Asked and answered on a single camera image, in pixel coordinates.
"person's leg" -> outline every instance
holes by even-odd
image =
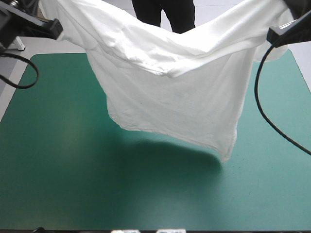
[[[157,0],[132,0],[137,19],[144,23],[161,26],[161,11]]]
[[[173,32],[181,34],[195,28],[193,0],[161,0],[160,2]]]

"white floor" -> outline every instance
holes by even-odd
[[[135,16],[131,0],[105,0],[128,13]],[[196,22],[197,26],[206,23],[242,0],[194,0],[196,6]],[[161,27],[171,31],[169,21],[167,20],[164,12],[162,12]],[[85,52],[82,48],[75,46],[69,42],[56,42],[49,39],[42,38],[22,38],[26,46],[26,50],[21,52],[21,55],[30,59],[33,55],[44,53],[80,53]],[[300,67],[300,70],[306,80],[306,83],[311,90],[311,66],[309,56],[311,54],[311,42],[291,45],[294,57]],[[10,80],[18,83],[26,64],[23,62],[14,62],[12,60],[0,58],[0,73]],[[13,96],[15,89],[5,85],[0,81],[0,121],[6,111],[6,108]]]

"t-shirt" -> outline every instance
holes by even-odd
[[[101,0],[42,0],[62,39],[86,49],[123,129],[170,135],[230,158],[252,64],[268,28],[292,21],[282,0],[245,0],[184,34],[144,24]],[[276,59],[287,48],[270,56]]]

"table surface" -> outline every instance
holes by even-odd
[[[311,157],[259,114],[258,64],[222,164],[213,150],[121,129],[85,54],[32,61],[39,83],[15,92],[0,123],[0,229],[311,229]],[[311,148],[311,95],[290,51],[265,65],[259,90],[272,121]]]

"black wire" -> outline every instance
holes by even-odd
[[[6,77],[4,77],[3,75],[0,74],[0,79],[2,81],[4,81],[5,83],[7,83],[10,86],[15,87],[17,89],[28,89],[28,88],[30,88],[30,87],[32,87],[32,86],[34,86],[36,84],[36,82],[39,79],[39,70],[38,70],[37,66],[34,63],[32,63],[30,60],[28,60],[28,59],[26,59],[26,58],[24,58],[22,56],[19,56],[19,55],[16,55],[16,54],[12,54],[12,53],[0,52],[0,56],[1,57],[11,57],[11,58],[15,58],[15,59],[18,59],[20,61],[23,61],[23,62],[29,64],[32,68],[34,68],[34,70],[36,72],[36,80],[32,84],[27,85],[27,86],[17,85],[15,83],[11,82],[8,78],[6,78]]]
[[[258,85],[259,85],[259,78],[260,78],[260,73],[262,70],[262,67],[264,65],[264,62],[266,61],[268,55],[271,53],[271,51],[273,50],[274,46],[272,45],[268,51],[266,52],[266,54],[264,55],[260,66],[258,68],[257,71],[257,75],[256,75],[256,81],[255,81],[255,99],[256,99],[256,103],[257,103],[257,107],[261,113],[261,115],[263,116],[263,118],[268,122],[268,124],[275,129],[282,137],[284,137],[286,140],[288,140],[289,142],[291,142],[292,144],[294,144],[296,147],[298,147],[299,149],[303,150],[305,153],[311,155],[311,151],[307,150],[306,148],[304,148],[302,145],[298,144],[297,142],[295,142],[294,140],[292,140],[291,138],[289,138],[285,133],[283,133],[277,126],[275,126],[272,121],[266,116],[266,114],[264,113],[261,104],[260,104],[260,100],[258,97]]]

